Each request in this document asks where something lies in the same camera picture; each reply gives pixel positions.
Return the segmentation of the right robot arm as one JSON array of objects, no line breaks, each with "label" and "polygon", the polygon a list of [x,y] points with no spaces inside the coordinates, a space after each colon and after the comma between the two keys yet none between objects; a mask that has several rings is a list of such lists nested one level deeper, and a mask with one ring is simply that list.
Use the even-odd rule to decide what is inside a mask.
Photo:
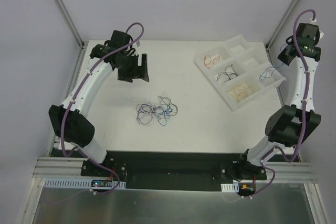
[{"label": "right robot arm", "polygon": [[286,147],[295,150],[284,159],[294,160],[301,144],[320,124],[321,115],[315,113],[313,105],[314,75],[321,57],[319,39],[319,27],[310,23],[300,23],[288,37],[286,48],[278,56],[291,73],[286,103],[269,118],[265,137],[241,154],[234,166],[238,179],[262,176],[263,164]]}]

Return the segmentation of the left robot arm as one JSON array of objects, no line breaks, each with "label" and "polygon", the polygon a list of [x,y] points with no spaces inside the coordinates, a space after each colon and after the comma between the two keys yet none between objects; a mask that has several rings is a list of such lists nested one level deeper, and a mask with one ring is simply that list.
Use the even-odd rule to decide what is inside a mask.
[{"label": "left robot arm", "polygon": [[[114,30],[109,40],[93,47],[86,70],[71,93],[61,105],[52,105],[48,111],[63,155],[68,157],[74,151],[83,153],[94,161],[92,169],[99,176],[108,175],[111,164],[106,160],[107,151],[95,139],[95,127],[87,116],[98,91],[114,70],[119,81],[150,81],[147,55],[138,55],[133,46],[138,41],[139,38],[132,38],[127,31]],[[73,146],[71,152],[66,151],[65,143]]]}]

